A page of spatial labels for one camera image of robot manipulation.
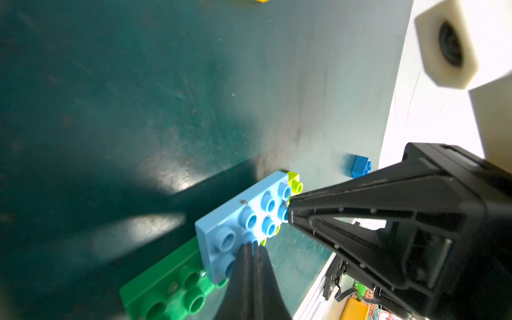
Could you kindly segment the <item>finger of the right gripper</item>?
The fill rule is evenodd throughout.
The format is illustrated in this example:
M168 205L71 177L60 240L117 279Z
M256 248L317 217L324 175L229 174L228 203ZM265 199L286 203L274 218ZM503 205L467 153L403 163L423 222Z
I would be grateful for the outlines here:
M289 222L413 314L511 318L511 174L454 145L303 193Z

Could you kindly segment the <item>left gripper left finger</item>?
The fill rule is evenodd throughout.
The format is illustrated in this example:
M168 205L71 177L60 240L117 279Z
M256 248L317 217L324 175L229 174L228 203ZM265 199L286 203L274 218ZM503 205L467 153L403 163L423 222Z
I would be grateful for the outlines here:
M235 260L224 300L219 307L216 319L254 319L252 245L242 245Z

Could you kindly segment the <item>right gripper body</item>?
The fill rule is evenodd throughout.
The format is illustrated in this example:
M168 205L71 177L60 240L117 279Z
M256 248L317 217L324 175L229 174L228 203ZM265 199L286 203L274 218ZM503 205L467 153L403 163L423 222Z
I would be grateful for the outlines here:
M469 92L485 159L511 173L511 76Z

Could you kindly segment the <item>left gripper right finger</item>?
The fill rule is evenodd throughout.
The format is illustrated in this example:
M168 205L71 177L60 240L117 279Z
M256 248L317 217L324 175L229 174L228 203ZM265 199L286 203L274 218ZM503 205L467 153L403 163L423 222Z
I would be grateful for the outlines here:
M252 245L254 319L291 319L265 247Z

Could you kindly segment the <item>dark green lego brick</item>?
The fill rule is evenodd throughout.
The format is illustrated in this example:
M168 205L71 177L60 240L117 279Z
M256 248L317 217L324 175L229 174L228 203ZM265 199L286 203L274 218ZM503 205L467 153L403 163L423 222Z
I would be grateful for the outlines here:
M226 286L212 282L194 237L119 291L131 319L185 319L201 311L207 297Z

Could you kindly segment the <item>light blue lego brick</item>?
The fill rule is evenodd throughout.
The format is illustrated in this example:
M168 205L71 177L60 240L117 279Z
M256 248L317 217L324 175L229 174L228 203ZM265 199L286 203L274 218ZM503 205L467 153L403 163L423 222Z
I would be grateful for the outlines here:
M288 174L276 171L196 221L201 260L214 284L230 278L241 246L260 245L288 222L291 196Z

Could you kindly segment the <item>lime green lego brick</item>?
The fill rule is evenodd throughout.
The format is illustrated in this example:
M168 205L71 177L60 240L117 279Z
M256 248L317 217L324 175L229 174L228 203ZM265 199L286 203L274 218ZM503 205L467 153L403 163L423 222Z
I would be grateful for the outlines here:
M291 197L293 197L293 196L295 196L295 195L298 195L298 194L302 193L302 192L303 192L303 184L302 184L302 182L300 182L300 175L299 175L298 173L295 173L295 172L292 172L292 171L288 171L288 172L287 172L287 175L288 175L288 177L289 177L289 186L291 187ZM279 231L280 231L280 225L281 225L281 224L282 224L282 223L280 223L280 224L276 227L276 229L275 229L275 233L274 233L272 236L270 236L269 238L267 238L266 240L263 240L263 241L261 242L261 245L262 245L262 246L265 246L265 244L266 244L266 242L267 242L267 240L268 240L268 239L270 239L270 238L272 238L272 237L276 236L276 235L279 233Z

